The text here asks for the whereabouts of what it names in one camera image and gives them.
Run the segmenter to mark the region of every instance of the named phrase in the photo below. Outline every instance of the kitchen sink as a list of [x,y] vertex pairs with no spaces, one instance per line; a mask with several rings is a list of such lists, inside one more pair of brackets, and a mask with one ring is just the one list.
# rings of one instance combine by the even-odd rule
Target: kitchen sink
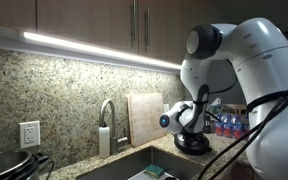
[[170,176],[180,180],[191,179],[202,170],[201,165],[192,161],[176,157],[154,147],[147,147],[119,160],[79,175],[76,177],[76,180],[156,179],[143,172],[150,164],[165,169],[166,173],[160,179],[165,179]]

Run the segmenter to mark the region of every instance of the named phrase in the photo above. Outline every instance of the electrical outlet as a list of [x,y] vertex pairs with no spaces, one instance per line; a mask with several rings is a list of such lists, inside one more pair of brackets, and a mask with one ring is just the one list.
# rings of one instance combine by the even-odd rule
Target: electrical outlet
[[40,122],[31,121],[20,123],[21,148],[40,145]]
[[164,112],[167,112],[170,110],[170,105],[169,104],[164,104]]

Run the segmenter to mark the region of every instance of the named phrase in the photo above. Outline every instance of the under-cabinet light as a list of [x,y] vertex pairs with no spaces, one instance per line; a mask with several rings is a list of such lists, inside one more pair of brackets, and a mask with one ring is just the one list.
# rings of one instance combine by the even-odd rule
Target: under-cabinet light
[[58,39],[58,38],[45,36],[41,34],[24,32],[24,37],[30,40],[34,40],[34,41],[38,41],[38,42],[42,42],[42,43],[46,43],[50,45],[55,45],[56,47],[65,47],[65,48],[69,48],[73,50],[84,51],[93,55],[104,56],[104,57],[109,57],[113,59],[117,58],[117,59],[128,61],[128,62],[152,65],[152,66],[158,66],[158,67],[164,67],[164,68],[170,68],[170,69],[181,69],[181,66],[177,64],[163,62],[157,59],[148,58],[144,56],[105,49],[105,48],[101,48],[97,46]]

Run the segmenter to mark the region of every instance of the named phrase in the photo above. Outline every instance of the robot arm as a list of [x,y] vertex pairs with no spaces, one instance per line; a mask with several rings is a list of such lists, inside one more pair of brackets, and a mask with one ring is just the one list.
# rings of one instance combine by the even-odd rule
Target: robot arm
[[[288,40],[267,19],[254,18],[238,26],[198,26],[189,33],[186,48],[180,76],[193,102],[178,102],[160,118],[161,126],[175,135],[175,145],[184,152],[204,154],[208,149],[201,129],[212,60],[228,59],[233,64],[248,104],[288,90]],[[276,102],[256,106],[249,113],[250,128],[260,124]],[[288,106],[267,123],[246,154],[263,179],[288,179]]]

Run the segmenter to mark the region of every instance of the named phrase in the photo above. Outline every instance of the cutting board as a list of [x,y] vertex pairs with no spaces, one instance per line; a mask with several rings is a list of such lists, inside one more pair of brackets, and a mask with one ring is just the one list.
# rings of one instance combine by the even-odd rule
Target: cutting board
[[131,143],[134,147],[166,135],[159,119],[163,114],[160,93],[132,94],[128,97]]

